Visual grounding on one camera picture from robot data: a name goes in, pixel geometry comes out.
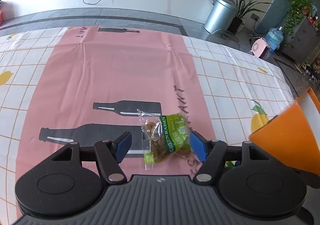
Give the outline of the orange cardboard box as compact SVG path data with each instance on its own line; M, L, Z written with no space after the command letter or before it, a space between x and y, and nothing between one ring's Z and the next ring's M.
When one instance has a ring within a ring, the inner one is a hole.
M319 175L319 119L319 100L309 87L249 140L281 163Z

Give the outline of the grey drawer cabinet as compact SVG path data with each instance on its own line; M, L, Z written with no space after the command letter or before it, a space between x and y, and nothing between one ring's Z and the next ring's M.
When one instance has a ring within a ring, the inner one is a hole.
M281 52L296 64L303 64L319 43L319 33L307 17L295 27L293 37L287 36Z

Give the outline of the pink space heater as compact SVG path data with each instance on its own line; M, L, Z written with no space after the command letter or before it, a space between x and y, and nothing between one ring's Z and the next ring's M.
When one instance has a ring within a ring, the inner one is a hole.
M266 60L274 52L264 38L257 39L251 48L251 52L256 58Z

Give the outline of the blue water jug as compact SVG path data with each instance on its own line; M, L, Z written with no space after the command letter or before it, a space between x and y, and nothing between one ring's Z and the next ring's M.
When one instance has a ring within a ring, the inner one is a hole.
M271 28L265 35L265 40L270 47L270 52L273 53L280 47L281 42L284 40L283 28L281 26Z

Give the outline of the pink restaurant table mat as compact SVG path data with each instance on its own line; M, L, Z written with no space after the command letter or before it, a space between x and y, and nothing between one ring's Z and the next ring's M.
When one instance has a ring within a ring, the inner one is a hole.
M20 140L16 177L61 148L61 142L40 140L42 128L104 124L111 131L131 131L131 155L121 164L127 175L145 170L138 111L181 113L189 127L214 138L218 111L201 61L211 56L202 40L148 30L76 27L49 45L37 41L14 80L29 84L17 94L20 111L12 129Z

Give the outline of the potted long-leaf plant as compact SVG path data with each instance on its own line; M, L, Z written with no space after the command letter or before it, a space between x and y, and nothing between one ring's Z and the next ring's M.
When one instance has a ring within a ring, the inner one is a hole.
M228 31L236 34L236 31L240 27L243 18L245 15L249 12L259 12L259 13L266 13L263 10L257 9L257 5L270 5L270 2L261 2L256 0L229 0L233 5L237 7L237 13L235 17L233 18L230 26L228 27Z

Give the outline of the green sausage stick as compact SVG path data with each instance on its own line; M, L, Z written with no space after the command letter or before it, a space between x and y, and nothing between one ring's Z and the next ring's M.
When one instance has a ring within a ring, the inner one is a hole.
M240 161L226 161L225 162L225 167L226 168L236 168L241 164Z

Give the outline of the silver trash can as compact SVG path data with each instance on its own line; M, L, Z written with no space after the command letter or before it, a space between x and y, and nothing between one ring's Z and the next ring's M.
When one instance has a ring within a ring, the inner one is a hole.
M229 0L214 0L212 10L204 24L204 29L213 33L227 30L238 12L238 7Z

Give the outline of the green raisin packet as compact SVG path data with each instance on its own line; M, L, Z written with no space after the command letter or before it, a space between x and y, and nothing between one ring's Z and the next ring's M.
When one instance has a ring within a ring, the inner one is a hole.
M143 133L142 151L146 170L171 155L188 158L191 154L191 128L187 118L180 114L161 115L137 110Z

